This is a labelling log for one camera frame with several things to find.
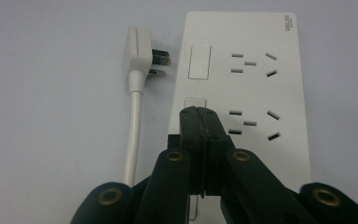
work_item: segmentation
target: power strip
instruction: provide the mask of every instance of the power strip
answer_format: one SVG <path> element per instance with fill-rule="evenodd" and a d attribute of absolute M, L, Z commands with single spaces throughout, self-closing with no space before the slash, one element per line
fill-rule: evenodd
<path fill-rule="evenodd" d="M 235 146 L 287 188 L 310 182 L 295 14 L 189 12 L 169 133 L 179 133 L 179 111 L 192 105 L 214 110 Z M 218 198 L 199 200 L 195 223 L 225 223 Z"/>

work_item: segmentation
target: gray background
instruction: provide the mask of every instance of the gray background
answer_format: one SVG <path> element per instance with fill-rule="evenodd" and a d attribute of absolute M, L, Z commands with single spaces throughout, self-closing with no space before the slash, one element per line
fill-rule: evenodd
<path fill-rule="evenodd" d="M 191 10 L 296 13 L 313 180 L 358 202 L 358 1 L 0 0 L 0 223 L 69 223 L 93 188 L 122 180 L 130 25 L 172 55 L 145 85 L 137 180 L 151 173 Z"/>

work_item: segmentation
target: plug prong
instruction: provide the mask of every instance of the plug prong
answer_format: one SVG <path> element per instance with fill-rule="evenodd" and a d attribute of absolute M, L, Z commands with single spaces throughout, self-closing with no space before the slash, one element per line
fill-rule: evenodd
<path fill-rule="evenodd" d="M 159 75 L 159 76 L 167 75 L 164 71 L 161 71 L 161 70 L 158 70 L 158 69 L 150 69 L 149 74 Z"/>
<path fill-rule="evenodd" d="M 158 49 L 152 49 L 153 51 L 153 62 L 152 64 L 158 64 L 158 65 L 170 65 L 171 59 L 170 59 L 170 53 L 163 50 Z"/>

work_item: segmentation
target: outlet slot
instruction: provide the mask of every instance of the outlet slot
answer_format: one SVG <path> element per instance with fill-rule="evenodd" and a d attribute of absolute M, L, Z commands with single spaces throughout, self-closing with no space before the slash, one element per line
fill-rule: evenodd
<path fill-rule="evenodd" d="M 232 68 L 232 69 L 231 69 L 231 73 L 243 73 L 243 70 L 242 70 L 242 69 Z"/>
<path fill-rule="evenodd" d="M 266 56 L 269 57 L 270 59 L 277 61 L 277 57 L 275 57 L 274 55 L 270 54 L 270 53 L 266 53 Z"/>
<path fill-rule="evenodd" d="M 270 137 L 268 138 L 268 140 L 269 140 L 269 141 L 272 141 L 272 140 L 274 140 L 275 138 L 279 138 L 279 137 L 281 137 L 281 134 L 280 134 L 280 133 L 275 133 L 275 134 L 273 134 L 272 136 L 270 136 Z"/>
<path fill-rule="evenodd" d="M 251 63 L 251 62 L 245 62 L 245 65 L 249 65 L 249 66 L 255 66 L 256 63 Z"/>
<path fill-rule="evenodd" d="M 267 76 L 267 77 L 272 77 L 272 76 L 274 76 L 274 75 L 276 75 L 276 74 L 278 74 L 278 71 L 277 71 L 277 70 L 274 70 L 274 71 L 272 71 L 272 72 L 268 72 L 268 73 L 266 74 L 266 76 Z"/>
<path fill-rule="evenodd" d="M 231 54 L 233 58 L 243 58 L 243 54 Z"/>
<path fill-rule="evenodd" d="M 236 130 L 236 129 L 228 129 L 228 133 L 229 134 L 242 134 L 242 131 Z"/>
<path fill-rule="evenodd" d="M 241 116 L 241 115 L 242 115 L 242 111 L 239 111 L 239 110 L 230 110 L 230 111 L 229 111 L 229 115 Z"/>
<path fill-rule="evenodd" d="M 243 125 L 245 125 L 245 126 L 257 126 L 257 122 L 255 122 L 255 121 L 244 121 Z"/>
<path fill-rule="evenodd" d="M 267 112 L 267 114 L 272 116 L 275 119 L 280 119 L 281 118 L 281 116 L 277 115 L 276 113 L 274 113 L 274 112 L 272 112 L 270 110 Z"/>

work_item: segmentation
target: power cord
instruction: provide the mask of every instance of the power cord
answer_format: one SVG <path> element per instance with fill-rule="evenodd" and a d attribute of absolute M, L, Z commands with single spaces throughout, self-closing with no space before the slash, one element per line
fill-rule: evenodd
<path fill-rule="evenodd" d="M 165 74 L 163 71 L 150 69 L 152 64 L 170 65 L 170 63 L 170 54 L 167 51 L 152 49 L 149 30 L 129 28 L 124 46 L 123 68 L 131 95 L 131 125 L 123 182 L 130 187 L 133 187 L 135 182 L 145 81 L 149 73 Z"/>

